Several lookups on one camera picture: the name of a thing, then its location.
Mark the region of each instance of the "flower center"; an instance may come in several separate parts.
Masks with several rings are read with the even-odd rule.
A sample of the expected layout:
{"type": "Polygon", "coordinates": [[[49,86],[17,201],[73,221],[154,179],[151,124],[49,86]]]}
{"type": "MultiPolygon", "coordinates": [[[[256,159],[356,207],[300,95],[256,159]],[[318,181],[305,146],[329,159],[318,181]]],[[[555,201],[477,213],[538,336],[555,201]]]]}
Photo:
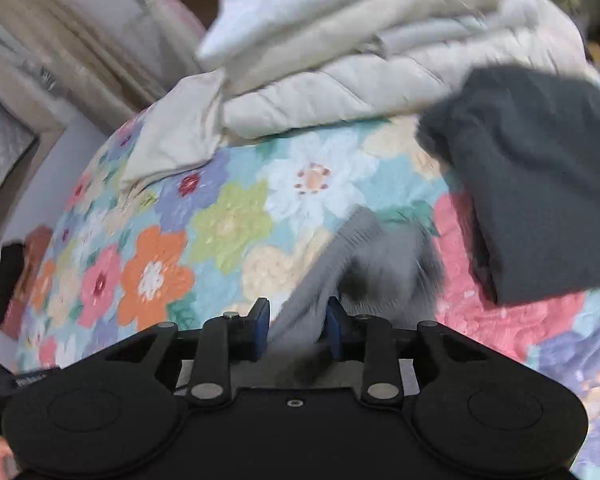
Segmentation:
{"type": "Polygon", "coordinates": [[[149,262],[138,284],[138,296],[142,296],[144,301],[151,301],[163,283],[162,262],[149,262]]]}
{"type": "Polygon", "coordinates": [[[218,224],[218,234],[221,236],[230,235],[235,231],[235,219],[233,216],[228,216],[218,224]]]}
{"type": "Polygon", "coordinates": [[[298,171],[298,183],[295,184],[294,188],[298,190],[300,195],[305,195],[308,192],[316,194],[320,190],[329,189],[327,180],[330,174],[331,170],[329,168],[312,162],[305,170],[298,171]]]}
{"type": "Polygon", "coordinates": [[[104,290],[104,287],[107,285],[107,277],[106,275],[101,272],[98,275],[98,279],[96,280],[96,286],[93,288],[93,293],[96,296],[99,296],[102,294],[102,291],[104,290]]]}
{"type": "Polygon", "coordinates": [[[178,190],[180,191],[181,197],[186,197],[188,194],[193,193],[200,183],[200,176],[197,173],[187,175],[182,179],[182,182],[178,186],[178,190]]]}

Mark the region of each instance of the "purple flower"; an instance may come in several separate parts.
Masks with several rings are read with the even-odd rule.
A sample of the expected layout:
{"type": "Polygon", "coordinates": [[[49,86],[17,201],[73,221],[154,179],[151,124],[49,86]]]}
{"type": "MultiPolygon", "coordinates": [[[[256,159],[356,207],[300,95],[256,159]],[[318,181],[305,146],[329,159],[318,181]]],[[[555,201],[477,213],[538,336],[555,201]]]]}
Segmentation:
{"type": "Polygon", "coordinates": [[[163,231],[181,231],[196,210],[212,205],[227,179],[228,150],[219,150],[206,166],[169,177],[155,210],[163,231]]]}
{"type": "Polygon", "coordinates": [[[587,409],[589,435],[576,463],[600,467],[600,320],[591,335],[565,332],[539,345],[538,371],[571,389],[587,409]]]}
{"type": "Polygon", "coordinates": [[[88,357],[100,350],[118,342],[118,318],[113,316],[109,321],[102,318],[96,321],[96,325],[91,334],[91,341],[84,349],[82,358],[88,357]]]}
{"type": "Polygon", "coordinates": [[[61,221],[58,222],[54,239],[52,241],[51,259],[57,260],[60,253],[67,247],[71,238],[74,236],[75,229],[78,226],[78,215],[73,210],[65,213],[61,221]]]}
{"type": "Polygon", "coordinates": [[[141,117],[135,117],[127,121],[111,136],[109,154],[107,155],[109,162],[120,160],[123,155],[131,153],[143,125],[144,121],[141,120],[141,117]]]}

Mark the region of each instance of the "floral bedspread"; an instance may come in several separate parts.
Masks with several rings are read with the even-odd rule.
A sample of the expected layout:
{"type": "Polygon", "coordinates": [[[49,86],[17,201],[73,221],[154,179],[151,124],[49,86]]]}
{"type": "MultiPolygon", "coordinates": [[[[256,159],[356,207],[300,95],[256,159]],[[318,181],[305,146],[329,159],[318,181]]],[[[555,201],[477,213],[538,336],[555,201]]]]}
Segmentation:
{"type": "Polygon", "coordinates": [[[198,328],[259,296],[275,316],[355,204],[434,235],[438,319],[568,386],[590,428],[574,472],[600,480],[600,289],[503,308],[470,273],[470,200],[414,140],[416,117],[362,121],[223,148],[204,168],[119,196],[142,127],[84,171],[28,305],[17,366],[68,366],[162,320],[198,328]]]}

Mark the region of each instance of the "green flower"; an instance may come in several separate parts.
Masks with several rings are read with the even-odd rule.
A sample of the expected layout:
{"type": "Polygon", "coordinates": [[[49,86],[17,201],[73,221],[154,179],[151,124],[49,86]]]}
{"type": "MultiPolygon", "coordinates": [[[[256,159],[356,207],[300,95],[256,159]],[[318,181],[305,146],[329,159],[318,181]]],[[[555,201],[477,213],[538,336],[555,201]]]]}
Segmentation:
{"type": "Polygon", "coordinates": [[[191,247],[191,261],[215,258],[218,269],[225,274],[234,270],[247,245],[266,238],[271,232],[273,222],[264,211],[268,192],[265,180],[249,189],[235,182],[226,184],[216,203],[191,221],[198,232],[191,247]]]}

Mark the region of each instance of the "pink flower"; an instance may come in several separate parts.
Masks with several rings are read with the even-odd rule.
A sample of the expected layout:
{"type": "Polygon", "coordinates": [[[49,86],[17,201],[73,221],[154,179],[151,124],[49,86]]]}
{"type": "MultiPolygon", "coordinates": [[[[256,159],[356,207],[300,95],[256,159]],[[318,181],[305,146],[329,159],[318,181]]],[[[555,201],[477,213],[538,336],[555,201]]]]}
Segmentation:
{"type": "Polygon", "coordinates": [[[56,366],[56,340],[53,337],[47,339],[38,350],[38,359],[40,366],[51,368],[56,366]]]}
{"type": "Polygon", "coordinates": [[[436,317],[453,330],[524,362],[529,345],[571,329],[584,293],[516,306],[492,303],[471,270],[471,211],[465,194],[445,195],[436,203],[434,222],[440,238],[434,242],[446,273],[436,317]]]}
{"type": "Polygon", "coordinates": [[[104,249],[96,262],[82,279],[81,298],[84,309],[78,324],[90,328],[101,318],[113,303],[113,295],[120,282],[120,255],[116,246],[104,249]]]}
{"type": "Polygon", "coordinates": [[[71,193],[71,197],[69,198],[69,202],[67,203],[65,210],[71,209],[74,205],[76,205],[83,199],[84,194],[87,192],[87,188],[89,187],[90,182],[91,175],[87,172],[83,173],[80,177],[80,180],[78,180],[78,184],[76,184],[74,190],[71,193]]]}

